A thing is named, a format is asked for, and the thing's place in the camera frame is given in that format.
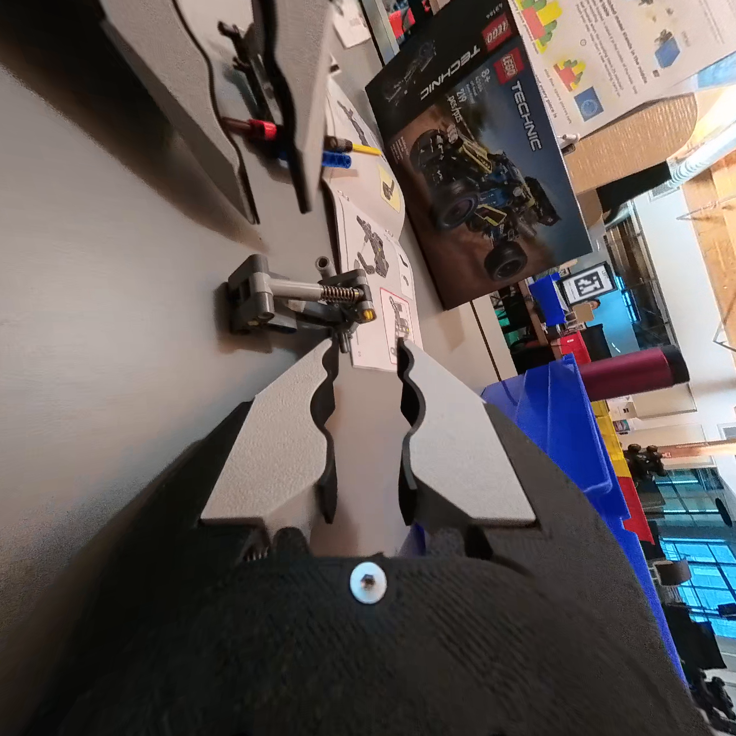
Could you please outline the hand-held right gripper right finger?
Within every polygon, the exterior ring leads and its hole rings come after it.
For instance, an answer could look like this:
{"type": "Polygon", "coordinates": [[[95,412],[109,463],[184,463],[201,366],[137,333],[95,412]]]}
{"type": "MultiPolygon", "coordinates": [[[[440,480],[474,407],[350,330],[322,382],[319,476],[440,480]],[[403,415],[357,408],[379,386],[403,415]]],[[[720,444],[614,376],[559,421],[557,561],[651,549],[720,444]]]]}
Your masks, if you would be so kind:
{"type": "Polygon", "coordinates": [[[409,423],[398,498],[410,526],[533,526],[537,517],[486,403],[411,340],[397,345],[409,423]]]}

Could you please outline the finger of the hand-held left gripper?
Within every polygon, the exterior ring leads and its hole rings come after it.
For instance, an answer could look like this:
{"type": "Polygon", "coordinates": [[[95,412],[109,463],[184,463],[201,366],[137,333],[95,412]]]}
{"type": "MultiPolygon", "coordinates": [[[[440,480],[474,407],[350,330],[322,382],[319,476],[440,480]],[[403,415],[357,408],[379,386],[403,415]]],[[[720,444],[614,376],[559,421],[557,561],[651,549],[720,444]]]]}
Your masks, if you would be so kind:
{"type": "Polygon", "coordinates": [[[251,225],[260,218],[244,160],[219,118],[212,62],[180,2],[102,1],[101,25],[210,181],[251,225]]]}
{"type": "Polygon", "coordinates": [[[321,177],[334,16],[330,1],[253,1],[261,59],[281,114],[276,147],[303,214],[314,207],[321,177]]]}

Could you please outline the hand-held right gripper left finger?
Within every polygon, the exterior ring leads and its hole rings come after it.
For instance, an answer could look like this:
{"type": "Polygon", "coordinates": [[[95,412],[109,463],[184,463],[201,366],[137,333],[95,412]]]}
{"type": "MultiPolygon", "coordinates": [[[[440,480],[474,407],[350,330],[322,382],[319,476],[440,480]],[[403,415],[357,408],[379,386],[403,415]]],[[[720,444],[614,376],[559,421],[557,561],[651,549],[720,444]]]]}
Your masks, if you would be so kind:
{"type": "Polygon", "coordinates": [[[338,345],[327,338],[250,403],[200,519],[205,524],[313,525],[334,521],[338,345]]]}

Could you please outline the lego chassis with red parts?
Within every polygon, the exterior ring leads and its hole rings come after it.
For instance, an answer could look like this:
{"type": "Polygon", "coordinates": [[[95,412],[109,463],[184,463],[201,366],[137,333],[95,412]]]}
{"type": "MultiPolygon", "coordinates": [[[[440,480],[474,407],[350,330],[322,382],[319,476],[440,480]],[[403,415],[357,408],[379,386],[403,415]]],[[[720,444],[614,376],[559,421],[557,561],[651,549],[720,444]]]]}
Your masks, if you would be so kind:
{"type": "Polygon", "coordinates": [[[255,29],[250,25],[243,31],[234,24],[217,23],[220,35],[230,40],[235,49],[233,67],[244,75],[250,94],[255,101],[256,118],[240,119],[222,116],[220,122],[231,133],[258,143],[264,152],[287,161],[283,145],[286,130],[282,124],[281,109],[274,88],[266,76],[261,55],[255,50],[255,29]]]}

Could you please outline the grey lego suspension assembly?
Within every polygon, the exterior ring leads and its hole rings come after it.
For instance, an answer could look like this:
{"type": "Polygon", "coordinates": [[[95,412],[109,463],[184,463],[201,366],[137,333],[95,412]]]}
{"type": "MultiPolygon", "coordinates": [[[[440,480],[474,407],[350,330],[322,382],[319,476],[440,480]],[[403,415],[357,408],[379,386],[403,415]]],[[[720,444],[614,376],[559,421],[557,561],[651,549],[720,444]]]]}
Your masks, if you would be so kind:
{"type": "Polygon", "coordinates": [[[338,273],[327,256],[315,266],[318,281],[295,281],[271,271],[264,255],[249,256],[224,285],[230,333],[322,330],[348,353],[357,328],[378,318],[366,272],[338,273]]]}

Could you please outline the lego instruction booklet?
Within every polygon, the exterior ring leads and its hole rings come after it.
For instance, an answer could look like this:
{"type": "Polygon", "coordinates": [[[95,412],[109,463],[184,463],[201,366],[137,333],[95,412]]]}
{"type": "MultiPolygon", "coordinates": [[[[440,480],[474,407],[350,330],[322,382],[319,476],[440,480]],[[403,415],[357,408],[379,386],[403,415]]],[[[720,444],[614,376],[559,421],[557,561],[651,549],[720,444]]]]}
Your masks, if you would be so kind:
{"type": "Polygon", "coordinates": [[[349,169],[324,168],[322,179],[336,214],[338,271],[364,271],[376,313],[350,339],[353,366],[395,373],[398,339],[422,346],[414,273],[399,243],[405,200],[380,141],[334,80],[328,82],[325,123],[328,135],[378,151],[352,151],[349,169]]]}

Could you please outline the dark lego buggy box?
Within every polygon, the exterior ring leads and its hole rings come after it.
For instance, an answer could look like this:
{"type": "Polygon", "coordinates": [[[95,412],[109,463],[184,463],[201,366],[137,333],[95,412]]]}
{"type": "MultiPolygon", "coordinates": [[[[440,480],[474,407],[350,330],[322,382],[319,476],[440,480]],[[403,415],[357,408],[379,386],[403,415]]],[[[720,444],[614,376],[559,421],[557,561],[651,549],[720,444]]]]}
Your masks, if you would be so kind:
{"type": "Polygon", "coordinates": [[[444,309],[593,252],[508,2],[450,2],[365,91],[444,309]]]}

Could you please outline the small white leaflet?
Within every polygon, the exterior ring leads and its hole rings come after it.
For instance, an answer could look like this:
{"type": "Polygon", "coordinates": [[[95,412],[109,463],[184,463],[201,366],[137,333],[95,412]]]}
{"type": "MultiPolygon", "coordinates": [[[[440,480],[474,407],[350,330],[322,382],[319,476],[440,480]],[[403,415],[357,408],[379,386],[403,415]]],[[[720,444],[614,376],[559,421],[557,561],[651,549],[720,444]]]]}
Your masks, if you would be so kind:
{"type": "Polygon", "coordinates": [[[345,49],[372,40],[369,25],[359,5],[335,6],[334,27],[345,49]]]}

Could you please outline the blue plastic bin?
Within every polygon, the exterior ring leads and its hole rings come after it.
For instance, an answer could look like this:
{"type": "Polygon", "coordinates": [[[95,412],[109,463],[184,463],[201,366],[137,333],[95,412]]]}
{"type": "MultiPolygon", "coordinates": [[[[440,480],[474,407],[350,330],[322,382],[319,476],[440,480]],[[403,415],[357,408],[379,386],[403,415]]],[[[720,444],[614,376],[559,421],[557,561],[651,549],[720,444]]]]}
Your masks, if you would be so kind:
{"type": "Polygon", "coordinates": [[[481,397],[545,452],[606,522],[628,517],[574,356],[492,383],[481,397]]]}
{"type": "Polygon", "coordinates": [[[558,327],[567,321],[567,304],[561,295],[558,272],[541,277],[529,285],[540,320],[548,327],[558,327]]]}

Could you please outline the yellow plastic bin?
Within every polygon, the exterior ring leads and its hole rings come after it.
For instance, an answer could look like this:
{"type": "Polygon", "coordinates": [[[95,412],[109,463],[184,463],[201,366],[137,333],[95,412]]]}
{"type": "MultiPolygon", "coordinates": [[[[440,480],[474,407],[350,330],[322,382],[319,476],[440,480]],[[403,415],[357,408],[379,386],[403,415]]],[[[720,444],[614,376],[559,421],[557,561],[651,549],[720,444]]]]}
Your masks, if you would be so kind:
{"type": "Polygon", "coordinates": [[[618,478],[628,478],[631,480],[629,465],[614,429],[614,423],[606,401],[593,401],[591,402],[591,406],[615,475],[618,478]]]}

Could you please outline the red plastic bin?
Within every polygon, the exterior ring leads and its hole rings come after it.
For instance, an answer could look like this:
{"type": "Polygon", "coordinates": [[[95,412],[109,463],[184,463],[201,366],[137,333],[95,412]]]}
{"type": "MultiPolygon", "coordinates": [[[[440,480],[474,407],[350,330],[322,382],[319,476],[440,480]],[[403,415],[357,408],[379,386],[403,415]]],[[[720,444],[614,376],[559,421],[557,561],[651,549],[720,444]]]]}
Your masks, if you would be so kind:
{"type": "Polygon", "coordinates": [[[614,459],[612,465],[629,511],[629,519],[623,521],[624,528],[635,533],[640,542],[647,542],[653,545],[654,538],[649,528],[649,522],[642,509],[636,486],[634,485],[625,459],[614,459]]]}

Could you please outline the maroon drink bottle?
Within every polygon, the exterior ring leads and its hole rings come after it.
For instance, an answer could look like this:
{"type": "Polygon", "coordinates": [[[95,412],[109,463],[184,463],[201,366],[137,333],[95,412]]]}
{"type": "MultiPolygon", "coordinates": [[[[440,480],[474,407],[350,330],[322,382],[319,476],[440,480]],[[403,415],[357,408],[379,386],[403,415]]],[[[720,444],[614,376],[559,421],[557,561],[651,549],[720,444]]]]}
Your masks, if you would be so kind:
{"type": "Polygon", "coordinates": [[[671,345],[585,363],[578,365],[578,371],[592,402],[667,389],[690,381],[685,359],[671,345]]]}

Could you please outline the black white tag sign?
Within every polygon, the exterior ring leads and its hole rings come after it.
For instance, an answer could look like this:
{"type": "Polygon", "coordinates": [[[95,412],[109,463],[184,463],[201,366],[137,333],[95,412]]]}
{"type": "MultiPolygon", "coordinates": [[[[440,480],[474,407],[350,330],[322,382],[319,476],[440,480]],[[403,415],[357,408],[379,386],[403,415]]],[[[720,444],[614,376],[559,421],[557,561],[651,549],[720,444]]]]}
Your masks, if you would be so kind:
{"type": "Polygon", "coordinates": [[[558,284],[569,306],[590,302],[618,290],[614,271],[607,261],[560,278],[558,284]]]}

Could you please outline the printed sorting guide sheet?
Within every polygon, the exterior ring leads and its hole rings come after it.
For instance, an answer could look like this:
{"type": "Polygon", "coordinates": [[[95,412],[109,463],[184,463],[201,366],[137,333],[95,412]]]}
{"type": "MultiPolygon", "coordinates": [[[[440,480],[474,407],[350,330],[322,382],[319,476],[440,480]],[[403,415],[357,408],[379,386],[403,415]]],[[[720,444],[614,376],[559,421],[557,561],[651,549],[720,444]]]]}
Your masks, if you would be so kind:
{"type": "Polygon", "coordinates": [[[734,53],[734,1],[513,1],[550,120],[584,138],[734,53]]]}

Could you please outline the brown cardboard board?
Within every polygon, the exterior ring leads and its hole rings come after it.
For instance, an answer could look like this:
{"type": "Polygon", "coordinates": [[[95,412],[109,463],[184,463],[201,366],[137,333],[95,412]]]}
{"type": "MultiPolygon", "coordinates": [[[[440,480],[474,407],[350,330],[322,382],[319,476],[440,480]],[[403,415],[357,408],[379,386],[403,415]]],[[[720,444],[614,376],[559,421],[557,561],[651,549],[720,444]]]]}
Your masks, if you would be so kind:
{"type": "Polygon", "coordinates": [[[565,165],[583,194],[672,158],[698,121],[694,93],[658,100],[581,138],[565,165]]]}

